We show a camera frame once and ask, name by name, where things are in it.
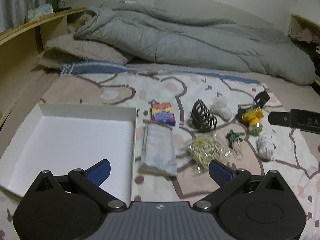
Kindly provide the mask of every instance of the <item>green clothespin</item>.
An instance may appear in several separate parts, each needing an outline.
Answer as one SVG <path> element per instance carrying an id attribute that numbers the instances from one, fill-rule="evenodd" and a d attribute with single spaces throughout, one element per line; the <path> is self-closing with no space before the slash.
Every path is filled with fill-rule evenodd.
<path id="1" fill-rule="evenodd" d="M 230 130 L 227 135 L 226 138 L 228 139 L 230 145 L 232 146 L 237 140 L 239 140 L 240 142 L 242 142 L 242 138 L 240 138 L 240 136 L 244 136 L 245 133 L 244 132 L 234 132 L 233 130 Z"/>

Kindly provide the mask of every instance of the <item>red yellow and blue box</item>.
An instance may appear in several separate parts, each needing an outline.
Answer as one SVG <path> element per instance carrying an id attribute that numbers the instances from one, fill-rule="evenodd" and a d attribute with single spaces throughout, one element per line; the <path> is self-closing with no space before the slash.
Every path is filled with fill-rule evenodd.
<path id="1" fill-rule="evenodd" d="M 176 119 L 170 103 L 157 103 L 151 105 L 151 119 L 155 122 L 176 126 Z"/>

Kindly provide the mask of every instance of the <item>patterned blanket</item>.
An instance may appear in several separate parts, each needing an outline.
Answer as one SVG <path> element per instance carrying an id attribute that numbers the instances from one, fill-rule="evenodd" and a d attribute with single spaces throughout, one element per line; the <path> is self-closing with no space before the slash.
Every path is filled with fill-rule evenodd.
<path id="1" fill-rule="evenodd" d="M 261 91 L 267 91 L 270 100 L 263 108 L 264 132 L 272 135 L 274 160 L 264 162 L 257 156 L 255 137 L 237 122 L 239 106 L 253 102 Z M 134 201 L 190 201 L 191 204 L 216 190 L 219 186 L 208 173 L 197 175 L 190 157 L 185 155 L 187 142 L 197 133 L 188 126 L 190 111 L 200 98 L 210 107 L 214 97 L 228 99 L 233 117 L 224 122 L 218 117 L 217 132 L 221 138 L 233 129 L 245 132 L 243 159 L 230 157 L 225 164 L 232 169 L 245 168 L 254 175 L 264 175 L 270 169 L 280 171 L 303 206 L 307 225 L 302 240 L 320 239 L 320 169 L 299 130 L 272 126 L 268 113 L 284 111 L 278 99 L 265 84 L 256 80 L 193 73 L 125 72 L 112 74 L 65 75 L 58 78 L 42 98 L 43 103 L 113 104 L 138 109 L 132 200 Z M 173 143 L 177 156 L 178 176 L 154 176 L 139 172 L 144 134 L 143 119 L 150 119 L 153 102 L 170 102 L 176 118 Z M 17 201 L 0 195 L 0 240 L 17 239 L 12 226 L 12 213 Z"/>

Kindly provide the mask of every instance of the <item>gray-green comforter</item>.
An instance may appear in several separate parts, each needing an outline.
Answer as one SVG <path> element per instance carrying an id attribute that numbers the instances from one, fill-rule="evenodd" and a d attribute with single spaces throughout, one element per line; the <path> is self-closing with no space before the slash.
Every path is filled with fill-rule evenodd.
<path id="1" fill-rule="evenodd" d="M 309 56 L 276 29 L 182 18 L 139 4 L 88 10 L 95 16 L 74 37 L 101 41 L 149 61 L 267 73 L 298 85 L 315 80 Z"/>

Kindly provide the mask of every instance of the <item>white cotton ball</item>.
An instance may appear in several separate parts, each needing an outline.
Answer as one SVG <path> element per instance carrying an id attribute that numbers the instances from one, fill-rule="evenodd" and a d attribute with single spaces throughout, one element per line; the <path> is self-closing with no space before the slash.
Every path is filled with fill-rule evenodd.
<path id="1" fill-rule="evenodd" d="M 275 151 L 274 144 L 272 141 L 272 136 L 270 134 L 264 133 L 258 137 L 258 157 L 265 160 L 271 160 L 273 153 Z"/>
<path id="2" fill-rule="evenodd" d="M 212 99 L 211 112 L 217 114 L 223 120 L 229 121 L 232 113 L 230 108 L 227 106 L 228 100 L 224 96 L 219 96 Z"/>

